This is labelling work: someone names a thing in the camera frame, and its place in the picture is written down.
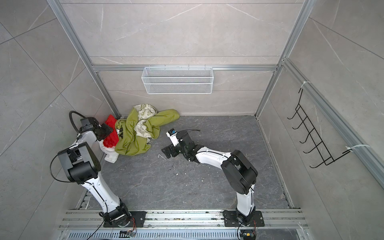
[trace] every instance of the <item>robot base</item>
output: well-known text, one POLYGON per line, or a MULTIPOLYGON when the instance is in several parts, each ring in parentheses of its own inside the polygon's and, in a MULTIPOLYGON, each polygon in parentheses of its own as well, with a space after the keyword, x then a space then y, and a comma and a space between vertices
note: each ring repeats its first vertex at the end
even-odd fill
MULTIPOLYGON (((143 227, 147 212, 138 211, 138 212, 130 212, 130 213, 131 213, 131 218, 135 219, 136 227, 143 227)), ((112 223, 104 222, 103 227, 120 227, 120 226, 113 222, 112 223)), ((133 221, 129 221, 128 225, 126 225, 125 227, 133 227, 133 221)))
POLYGON ((223 211, 224 216, 224 224, 226 227, 238 227, 241 224, 243 226, 253 226, 253 221, 256 223, 256 227, 263 227, 264 224, 264 218, 261 211, 255 211, 255 209, 252 210, 252 212, 247 216, 242 216, 241 213, 238 213, 237 211, 223 211))

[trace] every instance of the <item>black wire rack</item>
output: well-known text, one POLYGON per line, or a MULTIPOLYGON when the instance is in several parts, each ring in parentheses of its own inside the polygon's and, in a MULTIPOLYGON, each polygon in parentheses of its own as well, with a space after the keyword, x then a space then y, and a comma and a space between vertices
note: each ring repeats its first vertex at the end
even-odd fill
POLYGON ((297 115, 300 117, 301 123, 300 123, 300 125, 299 125, 297 128, 294 128, 294 127, 293 127, 293 129, 298 129, 301 125, 304 125, 305 129, 306 129, 307 132, 308 132, 305 141, 304 141, 304 142, 301 142, 301 141, 300 141, 300 143, 304 144, 305 142, 307 142, 308 138, 311 137, 311 140, 312 140, 313 144, 315 145, 309 152, 304 152, 304 151, 303 151, 303 153, 310 153, 310 152, 312 152, 313 150, 316 149, 316 150, 319 152, 319 154, 320 154, 320 156, 321 156, 321 159, 323 160, 323 161, 322 161, 320 164, 318 164, 317 166, 315 166, 315 167, 310 166, 310 167, 311 167, 311 168, 317 168, 318 166, 320 166, 320 165, 322 165, 322 164, 329 165, 329 164, 335 162, 336 160, 340 159, 341 157, 347 155, 348 153, 352 152, 351 149, 348 149, 348 150, 342 152, 342 153, 341 153, 341 156, 338 157, 338 158, 334 158, 334 157, 331 155, 331 153, 329 152, 329 150, 328 150, 328 148, 327 148, 327 145, 325 144, 325 142, 323 141, 323 139, 321 138, 321 136, 320 136, 319 133, 317 132, 316 128, 314 127, 312 121, 309 119, 308 115, 306 114, 306 112, 304 111, 304 109, 302 108, 302 106, 300 105, 301 96, 303 95, 303 89, 300 88, 300 90, 299 90, 298 93, 300 94, 300 98, 299 98, 299 102, 297 103, 297 106, 296 106, 296 108, 295 108, 296 112, 295 112, 295 114, 294 114, 291 118, 288 118, 288 119, 293 119, 293 118, 296 116, 296 114, 297 114, 297 115), (304 117, 304 116, 301 116, 300 113, 298 112, 300 109, 303 111, 305 117, 304 117), (310 124, 309 124, 308 126, 307 126, 307 125, 305 124, 305 122, 304 122, 306 119, 308 119, 308 121, 310 122, 310 124), (316 136, 315 134, 317 134, 318 138, 320 139, 320 141, 319 141, 318 143, 316 143, 315 140, 313 139, 313 137, 316 136), (329 157, 328 157, 327 159, 324 159, 324 156, 321 154, 321 151, 319 150, 319 146, 320 146, 320 145, 323 145, 323 146, 325 147, 325 149, 327 150, 327 152, 328 152, 328 154, 329 154, 329 157))

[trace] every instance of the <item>zip tie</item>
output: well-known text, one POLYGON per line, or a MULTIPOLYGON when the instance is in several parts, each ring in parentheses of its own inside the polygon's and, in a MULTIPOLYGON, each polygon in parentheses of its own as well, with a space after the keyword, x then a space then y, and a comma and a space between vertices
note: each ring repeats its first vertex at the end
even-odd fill
POLYGON ((355 147, 371 147, 370 145, 367 145, 367 144, 358 144, 358 145, 355 145, 355 146, 353 146, 353 147, 347 147, 347 146, 345 146, 346 148, 347 148, 347 150, 351 150, 352 148, 355 148, 355 147))
POLYGON ((305 83, 310 83, 310 82, 304 81, 300 88, 303 88, 305 83))

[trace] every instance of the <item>green cloth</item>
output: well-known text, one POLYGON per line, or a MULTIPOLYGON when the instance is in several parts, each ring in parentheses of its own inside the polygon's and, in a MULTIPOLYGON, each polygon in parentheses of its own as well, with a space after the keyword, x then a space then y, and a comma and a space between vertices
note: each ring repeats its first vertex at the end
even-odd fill
MULTIPOLYGON (((147 131, 151 134, 152 138, 158 138, 160 134, 160 126, 173 122, 180 117, 179 113, 174 109, 164 110, 156 115, 150 117, 145 126, 147 131)), ((116 121, 116 129, 120 129, 119 142, 116 144, 115 151, 119 154, 134 156, 148 151, 151 147, 147 144, 147 139, 144 137, 136 136, 133 130, 138 123, 138 112, 132 109, 127 119, 120 119, 116 121)))

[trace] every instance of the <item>debris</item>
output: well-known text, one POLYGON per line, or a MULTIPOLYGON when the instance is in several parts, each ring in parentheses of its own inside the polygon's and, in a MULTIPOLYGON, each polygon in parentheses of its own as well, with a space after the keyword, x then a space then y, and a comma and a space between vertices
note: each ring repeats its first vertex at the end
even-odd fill
POLYGON ((162 157, 164 160, 166 160, 163 156, 161 156, 160 154, 157 156, 157 158, 159 158, 159 157, 162 157))

